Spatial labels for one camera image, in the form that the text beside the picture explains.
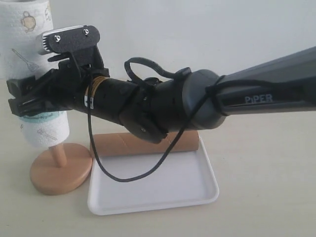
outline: screw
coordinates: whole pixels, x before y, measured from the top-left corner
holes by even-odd
[[[89,30],[88,29],[84,29],[83,33],[84,33],[85,36],[87,36],[89,34]]]
[[[55,36],[54,36],[54,39],[55,39],[55,41],[58,43],[58,42],[60,41],[60,39],[61,39],[61,38],[60,38],[60,36],[55,35]]]

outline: white wall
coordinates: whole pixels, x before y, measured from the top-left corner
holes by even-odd
[[[106,66],[122,79],[134,56],[169,71],[229,74],[316,45],[315,0],[51,0],[51,8],[55,28],[96,26]]]

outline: plastic tray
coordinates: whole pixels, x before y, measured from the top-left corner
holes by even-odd
[[[88,207],[96,215],[112,215],[201,205],[214,202],[218,184],[203,141],[194,152],[170,153],[150,176],[119,183],[107,177],[94,160]],[[104,167],[119,178],[129,178],[151,169],[162,154],[100,158]]]

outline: white table surface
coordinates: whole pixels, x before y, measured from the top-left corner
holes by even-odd
[[[44,196],[29,179],[42,149],[28,145],[0,85],[0,236],[316,235],[316,113],[236,116],[202,131],[220,187],[213,204],[114,216],[87,207],[88,180],[72,193]],[[86,115],[69,112],[69,142],[88,145]],[[93,120],[97,132],[124,128]]]

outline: round wooden base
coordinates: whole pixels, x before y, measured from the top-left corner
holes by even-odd
[[[79,187],[87,178],[92,167],[89,150],[79,144],[62,144],[67,163],[59,167],[54,152],[41,153],[33,162],[30,178],[34,187],[45,195],[61,195]]]

